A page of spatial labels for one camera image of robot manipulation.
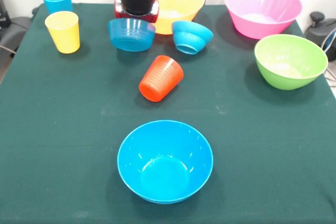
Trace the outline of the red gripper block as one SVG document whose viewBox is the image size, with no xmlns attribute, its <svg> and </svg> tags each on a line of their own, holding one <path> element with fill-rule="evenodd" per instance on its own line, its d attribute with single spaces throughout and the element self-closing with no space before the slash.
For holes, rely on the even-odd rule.
<svg viewBox="0 0 336 224">
<path fill-rule="evenodd" d="M 154 1 L 151 11 L 146 15 L 133 15 L 128 13 L 122 6 L 121 0 L 114 1 L 114 15 L 115 18 L 135 18 L 145 20 L 149 23 L 155 23 L 159 15 L 159 2 Z"/>
</svg>

